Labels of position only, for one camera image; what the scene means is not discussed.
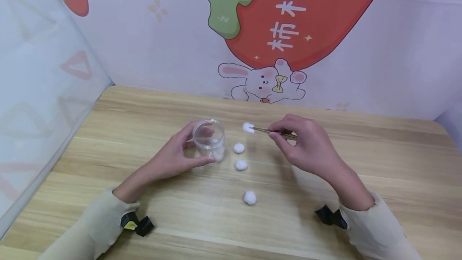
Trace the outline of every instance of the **yellow label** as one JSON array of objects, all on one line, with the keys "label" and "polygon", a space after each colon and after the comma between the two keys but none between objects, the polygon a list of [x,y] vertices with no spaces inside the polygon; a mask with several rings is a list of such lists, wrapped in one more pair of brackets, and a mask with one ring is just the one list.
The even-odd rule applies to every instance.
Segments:
[{"label": "yellow label", "polygon": [[135,224],[134,221],[128,221],[124,229],[135,230],[136,227],[137,227],[137,224]]}]

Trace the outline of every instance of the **wall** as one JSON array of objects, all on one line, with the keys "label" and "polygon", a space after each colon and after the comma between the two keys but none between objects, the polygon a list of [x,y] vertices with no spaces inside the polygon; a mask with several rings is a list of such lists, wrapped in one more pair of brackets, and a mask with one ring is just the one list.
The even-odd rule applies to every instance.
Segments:
[{"label": "wall", "polygon": [[88,2],[119,85],[427,120],[462,95],[462,0]]},{"label": "wall", "polygon": [[0,13],[1,237],[111,81],[61,0],[0,0]]},{"label": "wall", "polygon": [[462,152],[462,97],[435,120],[441,124]]}]

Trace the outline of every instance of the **tweezers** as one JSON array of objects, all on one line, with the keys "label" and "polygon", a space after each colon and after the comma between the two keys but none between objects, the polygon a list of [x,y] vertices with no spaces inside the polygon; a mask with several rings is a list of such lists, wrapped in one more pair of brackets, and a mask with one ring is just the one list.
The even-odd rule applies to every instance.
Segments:
[{"label": "tweezers", "polygon": [[[258,130],[259,132],[267,133],[267,134],[269,134],[271,132],[271,130],[256,128],[256,127],[252,127],[252,126],[250,128],[253,129],[253,130]],[[283,132],[278,132],[278,133],[279,133],[279,135],[281,135],[283,138],[285,138],[287,140],[296,141],[298,139],[297,135],[294,135],[294,134],[286,134],[286,133],[283,133]]]}]

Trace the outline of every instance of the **yellow bow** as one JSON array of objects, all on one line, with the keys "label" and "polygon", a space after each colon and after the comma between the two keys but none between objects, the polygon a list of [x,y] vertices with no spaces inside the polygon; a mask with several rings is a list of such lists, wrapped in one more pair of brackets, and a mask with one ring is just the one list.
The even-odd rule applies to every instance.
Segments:
[{"label": "yellow bow", "polygon": [[287,79],[288,79],[288,78],[287,78],[287,77],[284,77],[283,75],[276,75],[277,84],[276,84],[275,87],[273,87],[273,92],[275,92],[275,93],[282,93],[282,92],[283,92],[283,89],[282,89],[281,84],[285,83],[285,81],[286,81]]}]

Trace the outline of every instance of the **person's right hand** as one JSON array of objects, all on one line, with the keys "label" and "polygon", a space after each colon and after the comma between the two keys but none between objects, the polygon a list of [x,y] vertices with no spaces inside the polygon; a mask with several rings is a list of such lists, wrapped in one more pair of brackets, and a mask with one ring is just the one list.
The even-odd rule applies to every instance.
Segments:
[{"label": "person's right hand", "polygon": [[[292,165],[326,180],[337,168],[345,165],[335,151],[326,130],[315,120],[288,114],[270,124],[268,130],[276,145]],[[298,140],[292,146],[277,132],[294,132]]]}]

